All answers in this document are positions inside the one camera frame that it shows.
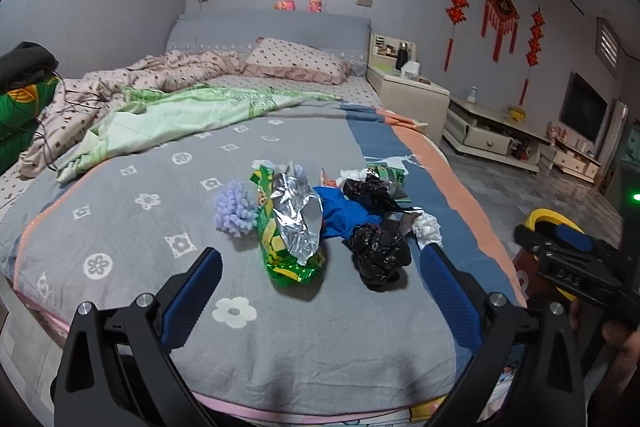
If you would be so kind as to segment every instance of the black plastic bag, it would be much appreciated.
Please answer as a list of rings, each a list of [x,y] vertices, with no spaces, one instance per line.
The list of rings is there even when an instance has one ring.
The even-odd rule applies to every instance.
[[[344,241],[353,252],[360,278],[367,288],[383,292],[400,279],[398,270],[411,264],[409,245],[379,225],[360,225]]]
[[[363,182],[346,180],[342,191],[351,201],[357,201],[371,214],[383,216],[387,212],[406,212],[413,207],[402,207],[389,195],[385,182],[380,178],[367,175]]]

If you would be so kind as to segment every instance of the tiled floor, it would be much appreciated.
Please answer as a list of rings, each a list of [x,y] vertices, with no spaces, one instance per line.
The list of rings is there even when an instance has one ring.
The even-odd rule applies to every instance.
[[[494,232],[514,257],[520,247],[513,229],[534,208],[550,208],[568,217],[586,233],[617,247],[622,235],[620,215],[592,185],[554,170],[548,176],[473,156],[458,155],[442,140],[440,148],[466,188],[478,200]]]

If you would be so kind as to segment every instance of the person's hand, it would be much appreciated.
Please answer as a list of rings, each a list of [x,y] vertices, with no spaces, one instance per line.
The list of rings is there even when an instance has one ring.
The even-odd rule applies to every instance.
[[[572,302],[569,324],[572,331],[580,327],[580,301]],[[640,362],[640,332],[632,331],[619,322],[611,321],[602,328],[605,342],[618,350],[607,374],[593,394],[593,412],[604,413],[615,404],[633,377]]]

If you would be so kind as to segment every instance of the blue gripper pad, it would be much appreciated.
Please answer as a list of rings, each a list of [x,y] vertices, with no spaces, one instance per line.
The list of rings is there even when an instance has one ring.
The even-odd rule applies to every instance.
[[[568,225],[558,225],[556,227],[556,237],[568,243],[576,250],[588,252],[593,250],[593,241],[588,235],[572,229]]]
[[[444,264],[427,245],[420,254],[420,275],[460,346],[475,354],[482,345],[480,314]]]
[[[184,346],[222,279],[222,256],[211,249],[182,284],[162,315],[160,343],[167,352]]]

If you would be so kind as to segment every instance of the light green blanket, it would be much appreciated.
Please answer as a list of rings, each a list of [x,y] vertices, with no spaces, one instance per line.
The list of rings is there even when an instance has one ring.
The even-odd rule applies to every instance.
[[[87,131],[56,176],[65,184],[99,163],[196,132],[219,129],[307,100],[334,101],[315,91],[196,86],[173,93],[124,90],[126,105]]]

